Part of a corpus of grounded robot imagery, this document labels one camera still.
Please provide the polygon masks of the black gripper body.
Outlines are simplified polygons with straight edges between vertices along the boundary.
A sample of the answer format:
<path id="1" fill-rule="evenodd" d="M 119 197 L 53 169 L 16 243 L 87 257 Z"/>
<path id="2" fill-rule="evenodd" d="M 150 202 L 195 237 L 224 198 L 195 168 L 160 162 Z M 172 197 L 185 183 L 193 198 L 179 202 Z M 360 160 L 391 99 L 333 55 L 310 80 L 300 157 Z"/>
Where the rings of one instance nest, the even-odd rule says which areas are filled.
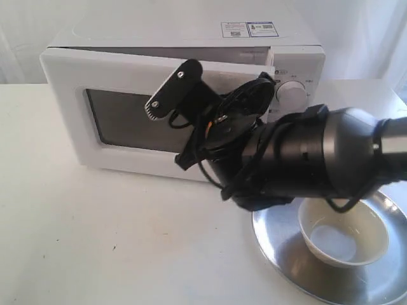
<path id="1" fill-rule="evenodd" d="M 263 113 L 244 106 L 233 106 L 225 113 L 218 114 L 217 108 L 207 106 L 191 115 L 190 124 L 194 129 L 190 136 L 190 165 L 197 165 L 215 187 L 225 187 L 227 183 L 216 182 L 202 165 L 203 160 L 210 164 L 233 157 L 241 152 L 251 137 L 253 130 L 263 125 Z"/>

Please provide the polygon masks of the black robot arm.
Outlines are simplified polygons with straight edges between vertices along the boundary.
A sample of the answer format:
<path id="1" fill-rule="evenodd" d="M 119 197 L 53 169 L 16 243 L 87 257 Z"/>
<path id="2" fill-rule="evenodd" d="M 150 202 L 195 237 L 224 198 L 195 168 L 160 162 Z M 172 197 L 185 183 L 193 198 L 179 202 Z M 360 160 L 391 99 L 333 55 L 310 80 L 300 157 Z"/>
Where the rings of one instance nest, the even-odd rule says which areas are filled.
<path id="1" fill-rule="evenodd" d="M 324 104 L 261 116 L 275 93 L 265 72 L 188 120 L 193 127 L 175 158 L 182 169 L 207 161 L 205 178 L 250 212 L 320 198 L 343 214 L 383 185 L 406 179 L 406 118 L 376 119 L 357 109 Z"/>

